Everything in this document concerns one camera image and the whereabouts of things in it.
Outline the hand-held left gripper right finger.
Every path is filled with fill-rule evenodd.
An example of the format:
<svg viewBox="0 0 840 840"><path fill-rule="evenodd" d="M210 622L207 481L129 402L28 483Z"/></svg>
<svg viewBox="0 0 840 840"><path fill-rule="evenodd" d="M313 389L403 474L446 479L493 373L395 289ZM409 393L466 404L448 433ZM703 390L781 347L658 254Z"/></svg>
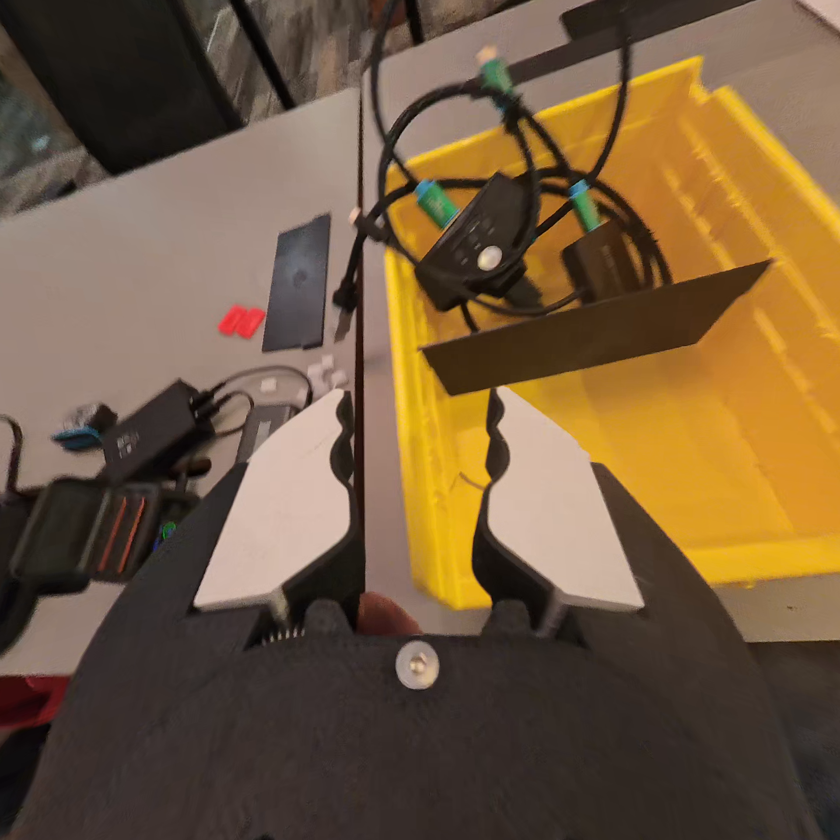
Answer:
<svg viewBox="0 0 840 840"><path fill-rule="evenodd" d="M641 611L589 454L506 386L490 391L486 430L472 571L492 605L519 602L536 635L557 634L572 607Z"/></svg>

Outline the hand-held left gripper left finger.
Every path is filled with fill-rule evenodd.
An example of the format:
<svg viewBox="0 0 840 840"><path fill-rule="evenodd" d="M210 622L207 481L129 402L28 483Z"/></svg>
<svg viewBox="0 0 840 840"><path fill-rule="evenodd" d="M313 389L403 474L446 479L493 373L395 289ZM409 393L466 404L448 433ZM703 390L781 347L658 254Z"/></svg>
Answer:
<svg viewBox="0 0 840 840"><path fill-rule="evenodd" d="M352 395L334 388L265 437L198 585L198 612L258 608L290 634L329 601L356 628L365 556L353 436Z"/></svg>

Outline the yellow plastic bin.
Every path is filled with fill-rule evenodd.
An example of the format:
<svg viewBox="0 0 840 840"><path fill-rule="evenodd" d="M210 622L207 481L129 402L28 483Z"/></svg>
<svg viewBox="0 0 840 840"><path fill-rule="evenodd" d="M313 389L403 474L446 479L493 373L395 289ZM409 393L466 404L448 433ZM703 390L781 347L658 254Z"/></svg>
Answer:
<svg viewBox="0 0 840 840"><path fill-rule="evenodd" d="M513 385L606 465L712 585L838 573L838 208L703 57L631 82L603 174L656 237L674 291L770 259L697 344ZM489 605L471 545L488 391L450 396L421 347L466 334L384 256L415 586Z"/></svg>

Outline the dark grey hdmi switch box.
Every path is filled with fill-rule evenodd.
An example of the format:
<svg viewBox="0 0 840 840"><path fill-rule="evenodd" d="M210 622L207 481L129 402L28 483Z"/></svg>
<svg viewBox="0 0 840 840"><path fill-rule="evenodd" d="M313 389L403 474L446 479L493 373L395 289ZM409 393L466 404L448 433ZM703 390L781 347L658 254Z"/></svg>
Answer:
<svg viewBox="0 0 840 840"><path fill-rule="evenodd" d="M515 249L525 201L519 183L494 174L419 260L417 282L436 310L457 308L464 289L515 308L541 308L541 292L526 277L523 260L506 275L489 277Z"/></svg>

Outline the braided hdmi cable teal plugs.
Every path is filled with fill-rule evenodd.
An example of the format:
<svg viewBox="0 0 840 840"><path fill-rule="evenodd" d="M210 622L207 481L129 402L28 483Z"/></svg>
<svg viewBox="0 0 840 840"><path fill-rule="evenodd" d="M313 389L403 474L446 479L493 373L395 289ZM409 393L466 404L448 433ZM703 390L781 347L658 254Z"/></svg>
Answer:
<svg viewBox="0 0 840 840"><path fill-rule="evenodd" d="M526 193L526 201L521 216L520 229L514 241L515 248L510 253L509 258L505 259L498 268L493 269L490 272L489 277L493 278L506 275L510 269L514 268L518 264L520 260L523 260L524 262L524 255L534 240L537 222L539 220L540 179L537 174L537 168L534 164L529 142L526 139L526 135L522 127L523 123L533 123L532 114L529 110L522 107L519 95L517 94L520 101L520 107L524 113L518 120L517 128L513 126L512 122L509 122L508 125L503 124L501 108L497 105L497 101L502 99L499 91L488 91L483 97L479 95L481 70L480 59L491 58L499 59L508 69L507 64L500 58L495 49L485 48L479 53L478 57L478 81L468 81L459 85L441 87L431 91L425 97L415 101L413 105L409 106L398 118L398 120L395 121L395 124L397 125L397 140L399 140L411 122L413 122L426 110L431 109L434 105L439 104L440 102L456 98L488 99L491 100L497 107L501 117L501 126L507 136L514 140L519 152L521 153L522 161L525 164L523 173L509 178L523 187L524 192ZM384 170L384 165L381 164L380 186L385 186L385 175L386 171ZM412 189L416 205L437 228L440 233L438 238L440 238L446 227L455 219L461 210L466 207L471 199L493 175L490 175L485 179L479 178L470 180L469 178L455 178L452 182L443 183L431 178L421 179L418 175L414 174L416 180L418 181L418 185L409 186L406 182L406 186ZM400 235L394 232L388 217L389 209L396 203L396 201L396 190L384 193L380 199L380 217L385 224L385 240L388 244L393 245L402 256L406 257L413 264L415 269L422 257L415 257L411 254L408 246L402 242ZM523 318L538 317L543 313L543 305L541 308L515 308L507 301L490 297L483 291L480 293L474 293L464 289L461 291L461 295L462 301L460 302L458 308L461 308L464 312L468 311L469 303L474 302L490 312L511 314L513 316Z"/></svg>
<svg viewBox="0 0 840 840"><path fill-rule="evenodd" d="M403 159L396 153L397 125L394 124L388 132L385 131L380 106L380 65L382 63L386 30L392 22L396 6L397 2L388 2L386 4L381 18L380 29L374 37L371 48L371 105L376 127L381 135L381 163L384 165L384 170L387 172L391 164L395 162L404 174L407 184L409 186L417 186L418 181L414 174L406 168ZM585 232L591 232L601 222L594 200L590 197L590 190L596 187L598 176L602 173L613 151L613 146L621 129L627 106L632 67L632 38L629 25L629 7L629 2L622 2L616 10L616 36L620 46L621 57L620 84L610 132L589 174L572 176L571 167L560 152L559 147L552 141L549 142L549 150L557 162L560 176L569 181L570 203ZM512 122L513 126L517 128L518 120L524 111L520 107L520 101L508 69L499 59L480 59L479 63L481 66L479 95L483 97L488 91L499 91L502 99L497 101L497 105L501 108L503 124L508 125L509 122Z"/></svg>

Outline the black hub with white lettering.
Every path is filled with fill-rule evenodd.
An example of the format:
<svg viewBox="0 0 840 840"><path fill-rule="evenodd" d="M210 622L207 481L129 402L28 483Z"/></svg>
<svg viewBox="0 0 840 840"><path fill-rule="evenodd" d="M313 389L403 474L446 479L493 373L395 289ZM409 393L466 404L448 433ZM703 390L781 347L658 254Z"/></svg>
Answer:
<svg viewBox="0 0 840 840"><path fill-rule="evenodd" d="M247 462L270 435L299 412L297 406L287 402L260 404L252 408L240 433L235 463Z"/></svg>

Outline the black power bank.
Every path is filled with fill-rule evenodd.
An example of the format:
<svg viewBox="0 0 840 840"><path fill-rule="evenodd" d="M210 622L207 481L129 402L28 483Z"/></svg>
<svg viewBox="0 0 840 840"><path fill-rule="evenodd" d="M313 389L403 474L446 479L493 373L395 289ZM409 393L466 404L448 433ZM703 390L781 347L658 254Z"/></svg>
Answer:
<svg viewBox="0 0 840 840"><path fill-rule="evenodd" d="M98 478L111 486L164 478L214 435L213 399L182 380L168 385L103 435Z"/></svg>

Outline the black bin divider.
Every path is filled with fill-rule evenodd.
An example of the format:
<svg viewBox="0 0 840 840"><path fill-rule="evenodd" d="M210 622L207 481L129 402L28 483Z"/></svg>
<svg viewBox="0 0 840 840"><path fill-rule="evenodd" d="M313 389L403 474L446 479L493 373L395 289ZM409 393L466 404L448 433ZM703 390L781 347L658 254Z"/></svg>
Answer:
<svg viewBox="0 0 840 840"><path fill-rule="evenodd" d="M446 393L460 396L682 349L703 339L772 264L636 291L421 352Z"/></svg>

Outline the black battery charger case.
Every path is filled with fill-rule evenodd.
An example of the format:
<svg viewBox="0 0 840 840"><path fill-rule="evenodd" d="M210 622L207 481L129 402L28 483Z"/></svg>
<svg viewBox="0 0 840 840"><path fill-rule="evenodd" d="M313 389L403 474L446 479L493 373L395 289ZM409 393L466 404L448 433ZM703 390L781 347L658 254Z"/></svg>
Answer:
<svg viewBox="0 0 840 840"><path fill-rule="evenodd" d="M132 579L199 497L155 481L106 486L60 478L40 494L10 560L19 581L45 586Z"/></svg>

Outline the small black blue device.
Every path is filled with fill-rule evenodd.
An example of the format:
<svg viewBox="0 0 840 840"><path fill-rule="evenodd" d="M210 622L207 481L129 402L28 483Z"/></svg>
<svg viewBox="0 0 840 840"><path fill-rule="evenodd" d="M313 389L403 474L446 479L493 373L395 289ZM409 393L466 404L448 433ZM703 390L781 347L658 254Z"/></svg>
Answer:
<svg viewBox="0 0 840 840"><path fill-rule="evenodd" d="M118 419L119 416L105 403L83 404L65 416L50 439L67 452L86 452L102 445L103 435Z"/></svg>

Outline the black flat plate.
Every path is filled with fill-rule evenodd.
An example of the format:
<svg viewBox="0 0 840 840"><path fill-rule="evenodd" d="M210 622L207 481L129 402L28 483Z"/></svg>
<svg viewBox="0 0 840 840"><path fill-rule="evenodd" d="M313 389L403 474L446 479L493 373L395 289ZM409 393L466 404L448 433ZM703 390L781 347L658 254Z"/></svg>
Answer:
<svg viewBox="0 0 840 840"><path fill-rule="evenodd" d="M322 346L331 216L281 232L271 273L261 344L264 354Z"/></svg>

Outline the black high-back office chair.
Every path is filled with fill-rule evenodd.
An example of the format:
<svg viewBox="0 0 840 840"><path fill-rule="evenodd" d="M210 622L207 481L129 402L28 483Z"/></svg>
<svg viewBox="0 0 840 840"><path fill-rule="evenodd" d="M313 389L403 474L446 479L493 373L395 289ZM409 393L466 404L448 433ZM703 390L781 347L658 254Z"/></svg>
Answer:
<svg viewBox="0 0 840 840"><path fill-rule="evenodd" d="M1 20L70 130L111 175L244 127L184 2L2 1Z"/></svg>

